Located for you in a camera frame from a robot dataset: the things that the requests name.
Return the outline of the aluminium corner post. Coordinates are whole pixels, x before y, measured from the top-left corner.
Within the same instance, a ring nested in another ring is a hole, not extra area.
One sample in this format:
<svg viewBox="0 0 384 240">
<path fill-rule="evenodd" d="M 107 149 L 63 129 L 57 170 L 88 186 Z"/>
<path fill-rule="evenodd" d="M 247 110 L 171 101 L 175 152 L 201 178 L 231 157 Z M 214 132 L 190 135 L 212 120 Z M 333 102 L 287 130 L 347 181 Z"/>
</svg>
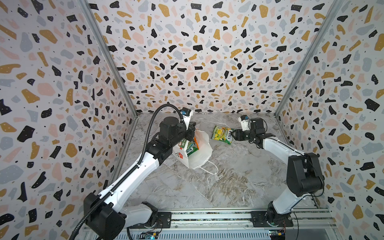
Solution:
<svg viewBox="0 0 384 240">
<path fill-rule="evenodd" d="M 301 76 L 306 70 L 307 65 L 309 64 L 310 60 L 313 58 L 314 54 L 316 53 L 317 48 L 319 47 L 324 35 L 329 30 L 329 27 L 331 26 L 334 18 L 336 17 L 338 11 L 341 9 L 342 5 L 343 5 L 342 0 L 334 0 L 332 2 L 332 5 L 330 6 L 329 11 L 327 12 L 327 15 L 325 20 L 323 21 L 323 24 L 321 25 L 316 37 L 314 38 L 314 41 L 311 43 L 308 49 L 308 52 L 306 53 L 305 57 L 300 63 L 298 70 L 296 71 L 293 77 L 293 80 L 291 81 L 290 85 L 287 87 L 287 91 L 285 92 L 283 99 L 279 103 L 277 110 L 274 113 L 274 117 L 276 119 L 278 119 L 279 114 L 283 111 L 285 104 L 289 100 L 290 94 L 294 91 L 295 86 L 298 84 Z"/>
<path fill-rule="evenodd" d="M 112 72 L 112 74 L 113 74 L 113 76 L 117 82 L 117 85 L 122 92 L 122 95 L 123 95 L 123 97 L 124 97 L 124 99 L 128 105 L 129 112 L 133 115 L 133 118 L 136 119 L 138 117 L 137 111 L 134 108 L 134 105 L 133 105 L 131 98 L 129 96 L 129 93 L 125 87 L 125 84 L 122 80 L 122 77 L 119 74 L 117 66 L 116 66 L 116 64 L 115 64 L 115 62 L 114 62 L 114 60 L 110 54 L 108 45 L 105 43 L 105 41 L 103 39 L 103 35 L 100 31 L 100 28 L 97 24 L 95 17 L 91 11 L 89 3 L 86 0 L 79 0 L 78 3 L 79 3 L 79 8 L 82 10 L 82 12 L 85 15 L 85 19 L 89 23 L 90 29 L 92 30 L 92 32 L 95 36 L 96 42 L 98 43 L 100 50 L 106 59 L 106 63 L 108 64 L 108 66 L 109 66 L 109 68 L 110 68 L 110 70 L 111 70 L 111 72 Z"/>
</svg>

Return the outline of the circuit board right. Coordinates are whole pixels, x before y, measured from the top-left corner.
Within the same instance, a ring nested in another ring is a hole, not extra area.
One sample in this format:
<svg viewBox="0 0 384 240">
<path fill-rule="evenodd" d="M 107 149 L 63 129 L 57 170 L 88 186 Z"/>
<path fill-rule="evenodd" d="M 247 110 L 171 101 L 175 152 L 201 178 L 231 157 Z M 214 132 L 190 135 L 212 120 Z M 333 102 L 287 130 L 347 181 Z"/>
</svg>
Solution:
<svg viewBox="0 0 384 240">
<path fill-rule="evenodd" d="M 281 230 L 270 230 L 269 231 L 269 236 L 271 240 L 285 240 L 286 239 L 286 233 Z"/>
</svg>

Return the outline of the orange pink candy packet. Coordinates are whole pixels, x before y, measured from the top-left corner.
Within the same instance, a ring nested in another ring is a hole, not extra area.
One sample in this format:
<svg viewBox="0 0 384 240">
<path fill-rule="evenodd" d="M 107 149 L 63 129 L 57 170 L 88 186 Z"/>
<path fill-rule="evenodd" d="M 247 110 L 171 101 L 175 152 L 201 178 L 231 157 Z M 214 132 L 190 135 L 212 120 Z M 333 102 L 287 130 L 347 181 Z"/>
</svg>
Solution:
<svg viewBox="0 0 384 240">
<path fill-rule="evenodd" d="M 194 148 L 199 150 L 199 145 L 196 137 L 194 137 Z"/>
</svg>

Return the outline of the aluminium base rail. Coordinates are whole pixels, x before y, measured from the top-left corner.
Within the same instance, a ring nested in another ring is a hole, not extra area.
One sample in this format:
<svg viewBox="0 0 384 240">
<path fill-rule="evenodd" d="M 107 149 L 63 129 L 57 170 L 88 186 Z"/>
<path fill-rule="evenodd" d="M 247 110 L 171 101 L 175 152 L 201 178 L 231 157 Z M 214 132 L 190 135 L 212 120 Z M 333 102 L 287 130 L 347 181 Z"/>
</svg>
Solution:
<svg viewBox="0 0 384 240">
<path fill-rule="evenodd" d="M 290 224 L 255 227 L 252 212 L 262 209 L 176 209 L 170 212 L 170 227 L 126 228 L 114 240 L 139 240 L 142 232 L 159 232 L 158 240 L 270 240 L 270 230 L 283 230 L 286 240 L 341 240 L 342 236 L 326 209 L 294 209 Z"/>
</svg>

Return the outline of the green yellow candy packet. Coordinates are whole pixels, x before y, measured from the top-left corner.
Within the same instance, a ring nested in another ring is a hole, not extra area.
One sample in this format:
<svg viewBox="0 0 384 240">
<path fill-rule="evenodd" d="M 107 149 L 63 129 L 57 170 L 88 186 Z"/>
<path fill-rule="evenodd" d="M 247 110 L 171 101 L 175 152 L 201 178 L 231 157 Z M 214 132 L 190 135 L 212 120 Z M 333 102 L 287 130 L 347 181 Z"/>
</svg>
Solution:
<svg viewBox="0 0 384 240">
<path fill-rule="evenodd" d="M 231 128 L 215 126 L 211 139 L 231 145 L 233 141 L 232 132 L 233 129 Z"/>
</svg>

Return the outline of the right aluminium corner post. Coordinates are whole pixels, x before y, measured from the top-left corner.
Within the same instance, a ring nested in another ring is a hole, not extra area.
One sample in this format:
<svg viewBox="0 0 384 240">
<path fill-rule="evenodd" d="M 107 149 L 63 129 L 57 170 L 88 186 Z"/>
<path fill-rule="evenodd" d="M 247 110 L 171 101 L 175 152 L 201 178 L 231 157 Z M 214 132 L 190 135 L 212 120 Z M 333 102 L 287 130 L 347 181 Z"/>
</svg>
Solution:
<svg viewBox="0 0 384 240">
<path fill-rule="evenodd" d="M 329 11 L 327 12 L 327 15 L 325 20 L 323 21 L 323 24 L 321 25 L 316 37 L 314 38 L 314 41 L 311 43 L 308 49 L 308 52 L 306 53 L 305 57 L 300 63 L 298 70 L 296 71 L 293 77 L 293 80 L 291 81 L 290 85 L 287 87 L 287 91 L 285 92 L 283 99 L 279 103 L 277 110 L 274 113 L 274 117 L 276 119 L 278 119 L 279 114 L 283 111 L 285 104 L 289 100 L 290 94 L 294 91 L 295 86 L 298 84 L 301 76 L 306 70 L 307 65 L 309 64 L 310 60 L 313 58 L 314 54 L 316 53 L 317 48 L 319 47 L 324 35 L 329 30 L 329 27 L 331 26 L 334 18 L 336 17 L 338 11 L 341 9 L 342 5 L 343 5 L 342 0 L 334 0 L 332 2 L 332 5 L 330 6 Z"/>
</svg>

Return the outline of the green circuit board left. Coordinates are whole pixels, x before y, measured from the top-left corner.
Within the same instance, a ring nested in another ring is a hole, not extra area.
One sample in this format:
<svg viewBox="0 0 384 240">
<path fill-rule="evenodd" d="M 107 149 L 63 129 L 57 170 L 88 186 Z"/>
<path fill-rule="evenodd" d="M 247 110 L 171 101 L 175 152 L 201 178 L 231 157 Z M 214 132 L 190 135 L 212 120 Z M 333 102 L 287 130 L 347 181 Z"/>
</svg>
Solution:
<svg viewBox="0 0 384 240">
<path fill-rule="evenodd" d="M 159 232 L 142 232 L 138 238 L 139 240 L 157 240 L 159 238 Z"/>
</svg>

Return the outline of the white paper bag with flower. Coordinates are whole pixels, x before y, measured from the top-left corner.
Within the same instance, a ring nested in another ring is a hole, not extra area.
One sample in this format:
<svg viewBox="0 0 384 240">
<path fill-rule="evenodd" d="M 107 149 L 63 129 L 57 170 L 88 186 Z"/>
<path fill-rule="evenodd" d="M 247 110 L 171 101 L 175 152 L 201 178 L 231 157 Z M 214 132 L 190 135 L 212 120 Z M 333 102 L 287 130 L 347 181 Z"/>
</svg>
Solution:
<svg viewBox="0 0 384 240">
<path fill-rule="evenodd" d="M 186 149 L 180 149 L 179 143 L 173 147 L 173 156 L 176 157 L 184 166 L 188 169 L 196 170 L 201 169 L 211 175 L 216 175 L 219 172 L 218 167 L 210 161 L 212 156 L 213 149 L 209 144 L 209 136 L 206 132 L 201 130 L 195 131 L 195 137 L 197 138 L 199 150 L 187 156 Z M 213 165 L 216 169 L 215 172 L 209 172 L 203 168 L 203 165 L 209 163 Z"/>
</svg>

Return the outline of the left aluminium corner post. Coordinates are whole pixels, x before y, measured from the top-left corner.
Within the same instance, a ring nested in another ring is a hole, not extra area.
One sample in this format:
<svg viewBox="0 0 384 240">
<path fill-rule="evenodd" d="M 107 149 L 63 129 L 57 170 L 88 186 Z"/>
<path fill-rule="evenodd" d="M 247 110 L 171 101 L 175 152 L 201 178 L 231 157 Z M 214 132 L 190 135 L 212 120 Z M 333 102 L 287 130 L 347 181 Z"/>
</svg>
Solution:
<svg viewBox="0 0 384 240">
<path fill-rule="evenodd" d="M 115 62 L 114 62 L 114 60 L 110 54 L 108 45 L 105 43 L 105 41 L 103 39 L 103 35 L 100 31 L 100 28 L 97 24 L 95 17 L 91 11 L 89 3 L 86 0 L 79 0 L 78 3 L 79 3 L 79 8 L 82 10 L 82 12 L 85 15 L 85 19 L 89 23 L 90 29 L 92 30 L 92 32 L 95 36 L 96 42 L 98 43 L 100 50 L 106 59 L 106 63 L 108 64 L 108 66 L 109 66 L 109 68 L 110 68 L 110 70 L 111 70 L 111 72 L 112 72 L 112 74 L 113 74 L 113 76 L 117 82 L 117 85 L 122 92 L 122 95 L 123 95 L 123 97 L 124 97 L 124 99 L 128 105 L 129 112 L 133 115 L 133 118 L 136 119 L 138 117 L 137 111 L 134 108 L 134 105 L 133 105 L 131 98 L 129 96 L 129 93 L 125 87 L 125 84 L 122 80 L 122 77 L 119 74 L 117 66 L 116 66 L 116 64 L 115 64 Z"/>
</svg>

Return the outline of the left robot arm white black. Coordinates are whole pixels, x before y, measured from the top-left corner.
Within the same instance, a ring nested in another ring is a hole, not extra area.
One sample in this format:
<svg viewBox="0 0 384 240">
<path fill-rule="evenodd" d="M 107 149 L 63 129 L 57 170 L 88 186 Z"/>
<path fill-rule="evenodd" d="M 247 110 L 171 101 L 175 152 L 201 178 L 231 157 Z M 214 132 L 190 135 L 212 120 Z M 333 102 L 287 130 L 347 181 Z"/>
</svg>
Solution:
<svg viewBox="0 0 384 240">
<path fill-rule="evenodd" d="M 195 126 L 191 116 L 164 118 L 160 131 L 153 138 L 146 135 L 144 153 L 131 167 L 98 195 L 89 194 L 86 197 L 85 223 L 100 240 L 113 240 L 123 229 L 136 225 L 150 229 L 157 226 L 156 207 L 143 202 L 124 210 L 124 204 L 145 178 L 172 154 L 173 147 L 183 139 L 194 138 Z"/>
</svg>

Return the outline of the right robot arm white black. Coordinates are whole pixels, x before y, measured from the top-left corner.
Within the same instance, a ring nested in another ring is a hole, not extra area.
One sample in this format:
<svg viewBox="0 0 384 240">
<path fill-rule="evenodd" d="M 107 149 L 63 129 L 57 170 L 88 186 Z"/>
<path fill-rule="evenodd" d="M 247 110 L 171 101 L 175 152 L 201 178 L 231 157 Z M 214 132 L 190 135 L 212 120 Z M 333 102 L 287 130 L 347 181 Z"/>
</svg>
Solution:
<svg viewBox="0 0 384 240">
<path fill-rule="evenodd" d="M 239 117 L 242 128 L 231 132 L 236 141 L 247 141 L 273 154 L 287 165 L 287 187 L 269 203 L 264 219 L 270 226 L 280 226 L 290 217 L 292 209 L 305 197 L 313 196 L 325 187 L 319 158 L 314 153 L 304 153 L 267 133 L 262 118 Z"/>
</svg>

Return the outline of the green candy packet in bag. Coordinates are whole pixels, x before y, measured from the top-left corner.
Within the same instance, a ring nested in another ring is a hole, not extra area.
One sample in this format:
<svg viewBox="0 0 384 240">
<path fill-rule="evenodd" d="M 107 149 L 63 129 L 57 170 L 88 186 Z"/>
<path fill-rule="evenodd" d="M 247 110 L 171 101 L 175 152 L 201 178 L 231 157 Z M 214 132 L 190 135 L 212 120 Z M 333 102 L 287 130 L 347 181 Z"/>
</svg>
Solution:
<svg viewBox="0 0 384 240">
<path fill-rule="evenodd" d="M 187 156 L 190 156 L 194 152 L 198 151 L 197 149 L 194 148 L 194 140 L 188 141 L 186 139 L 182 140 L 179 143 L 180 149 L 186 149 Z"/>
</svg>

